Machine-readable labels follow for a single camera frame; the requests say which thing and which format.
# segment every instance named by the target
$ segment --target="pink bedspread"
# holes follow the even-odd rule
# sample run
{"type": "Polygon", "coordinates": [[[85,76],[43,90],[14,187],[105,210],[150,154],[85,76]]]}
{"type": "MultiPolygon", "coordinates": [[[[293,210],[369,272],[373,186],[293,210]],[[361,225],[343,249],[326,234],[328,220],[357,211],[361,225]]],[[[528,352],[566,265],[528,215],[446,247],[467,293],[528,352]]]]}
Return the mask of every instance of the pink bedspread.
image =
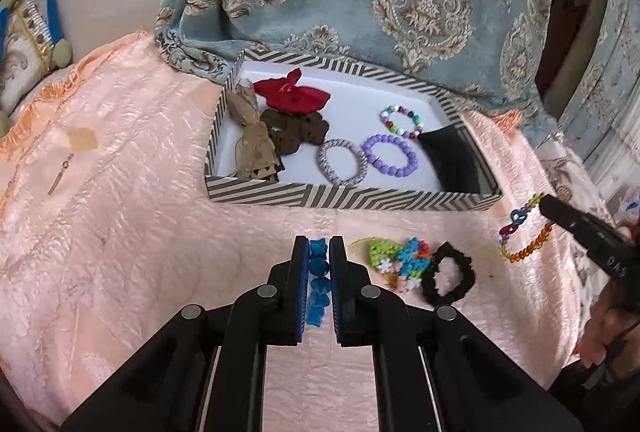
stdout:
{"type": "MultiPolygon", "coordinates": [[[[185,304],[228,304],[264,282],[297,234],[450,240],[474,260],[476,286],[456,303],[472,322],[542,385],[570,357],[580,307],[568,237],[554,230],[518,264],[498,255],[511,207],[552,192],[518,133],[465,115],[505,191],[487,212],[221,205],[207,199],[202,176],[220,88],[165,65],[151,35],[97,50],[71,82],[52,87],[34,99],[22,132],[0,142],[0,358],[25,404],[54,420],[185,304]],[[48,196],[70,151],[67,131],[79,127],[94,131],[98,148],[75,155],[48,196]]],[[[525,246],[541,225],[534,216],[510,246],[525,246]]],[[[364,260],[357,243],[350,253],[364,260]]],[[[426,306],[417,294],[404,298],[426,306]]],[[[266,431],[377,429],[370,352],[337,346],[329,320],[298,348],[270,349],[266,431]]]]}

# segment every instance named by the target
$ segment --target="green plastic piece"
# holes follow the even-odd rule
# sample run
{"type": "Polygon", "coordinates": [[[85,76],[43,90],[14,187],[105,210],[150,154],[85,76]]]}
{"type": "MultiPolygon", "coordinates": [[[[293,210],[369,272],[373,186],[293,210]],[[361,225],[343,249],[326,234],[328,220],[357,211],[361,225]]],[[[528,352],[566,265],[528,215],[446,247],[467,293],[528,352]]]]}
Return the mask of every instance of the green plastic piece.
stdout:
{"type": "Polygon", "coordinates": [[[61,38],[58,40],[56,45],[53,47],[53,53],[51,54],[51,59],[53,63],[58,68],[67,67],[71,63],[71,57],[73,56],[73,51],[71,49],[71,44],[61,38]]]}
{"type": "Polygon", "coordinates": [[[385,257],[396,258],[396,253],[402,250],[402,246],[397,242],[386,238],[372,238],[369,241],[369,263],[376,268],[385,257]]]}

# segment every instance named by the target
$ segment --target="finger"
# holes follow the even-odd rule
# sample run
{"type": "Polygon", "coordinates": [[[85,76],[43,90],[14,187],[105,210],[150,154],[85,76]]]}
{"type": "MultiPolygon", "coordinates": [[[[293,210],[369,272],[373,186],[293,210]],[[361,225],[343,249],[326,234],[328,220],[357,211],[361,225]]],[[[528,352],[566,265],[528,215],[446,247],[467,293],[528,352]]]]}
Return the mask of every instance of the finger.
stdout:
{"type": "Polygon", "coordinates": [[[626,226],[620,226],[619,228],[617,228],[617,230],[624,235],[626,238],[628,239],[633,239],[633,234],[631,233],[631,230],[629,228],[627,228],[626,226]]]}
{"type": "Polygon", "coordinates": [[[607,349],[603,343],[591,342],[580,352],[580,361],[589,368],[591,365],[600,365],[607,357],[607,349]]]}
{"type": "Polygon", "coordinates": [[[593,340],[600,333],[604,317],[611,307],[612,299],[613,285],[609,282],[600,293],[598,300],[591,307],[591,316],[584,327],[581,341],[588,342],[593,340]]]}
{"type": "Polygon", "coordinates": [[[599,338],[600,333],[602,332],[602,326],[604,324],[604,318],[602,319],[590,319],[584,326],[584,332],[582,334],[582,338],[580,339],[580,345],[583,347],[588,347],[588,345],[592,342],[602,342],[599,338]]]}

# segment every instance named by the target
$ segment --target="black hair scrunchie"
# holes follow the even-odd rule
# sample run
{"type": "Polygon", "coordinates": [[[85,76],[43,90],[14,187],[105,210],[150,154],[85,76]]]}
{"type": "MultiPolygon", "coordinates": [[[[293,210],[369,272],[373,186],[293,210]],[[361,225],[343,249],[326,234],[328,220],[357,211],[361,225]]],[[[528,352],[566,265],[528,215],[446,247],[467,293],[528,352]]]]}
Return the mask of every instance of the black hair scrunchie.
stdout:
{"type": "Polygon", "coordinates": [[[476,283],[476,274],[471,268],[471,258],[456,250],[448,241],[433,254],[430,265],[422,272],[422,294],[433,307],[449,305],[464,298],[476,283]],[[440,296],[436,290],[435,275],[440,271],[440,263],[444,258],[452,258],[458,265],[462,280],[446,295],[440,296]]]}

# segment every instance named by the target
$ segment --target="striped tray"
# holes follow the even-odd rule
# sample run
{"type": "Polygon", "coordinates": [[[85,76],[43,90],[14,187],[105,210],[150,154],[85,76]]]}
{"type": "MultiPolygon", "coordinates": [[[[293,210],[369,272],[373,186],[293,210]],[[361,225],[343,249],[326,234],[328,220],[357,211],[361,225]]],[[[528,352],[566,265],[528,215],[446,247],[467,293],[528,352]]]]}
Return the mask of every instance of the striped tray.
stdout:
{"type": "Polygon", "coordinates": [[[462,120],[460,120],[453,105],[438,87],[362,62],[275,51],[247,50],[233,66],[216,107],[213,127],[207,146],[204,175],[209,199],[220,203],[308,206],[311,208],[359,208],[368,210],[464,211],[485,210],[502,197],[502,191],[494,174],[484,160],[476,142],[467,131],[462,120]],[[467,194],[375,187],[335,187],[331,185],[274,183],[255,179],[240,179],[234,176],[213,175],[216,150],[218,149],[222,121],[226,111],[226,92],[235,89],[240,69],[246,60],[331,70],[370,78],[401,88],[408,88],[421,94],[431,95],[439,102],[450,124],[456,128],[460,136],[468,142],[474,152],[482,193],[467,194]]]}

